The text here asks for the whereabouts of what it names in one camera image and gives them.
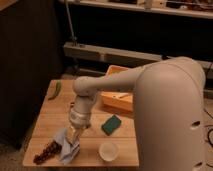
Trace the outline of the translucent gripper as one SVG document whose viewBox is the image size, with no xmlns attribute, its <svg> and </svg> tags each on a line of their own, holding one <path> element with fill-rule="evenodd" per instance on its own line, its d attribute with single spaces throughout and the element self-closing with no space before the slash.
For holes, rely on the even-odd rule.
<svg viewBox="0 0 213 171">
<path fill-rule="evenodd" d="M 67 140 L 69 143 L 74 144 L 76 141 L 78 141 L 79 137 L 83 134 L 85 129 L 85 126 L 74 127 L 73 125 L 70 125 L 67 130 Z"/>
</svg>

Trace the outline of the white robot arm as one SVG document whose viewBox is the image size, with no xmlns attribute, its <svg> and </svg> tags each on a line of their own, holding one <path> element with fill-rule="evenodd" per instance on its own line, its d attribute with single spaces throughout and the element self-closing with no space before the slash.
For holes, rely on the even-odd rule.
<svg viewBox="0 0 213 171">
<path fill-rule="evenodd" d="M 77 78 L 69 120 L 75 135 L 90 124 L 96 94 L 130 92 L 140 171 L 205 171 L 202 66 L 176 57 L 118 73 Z"/>
</svg>

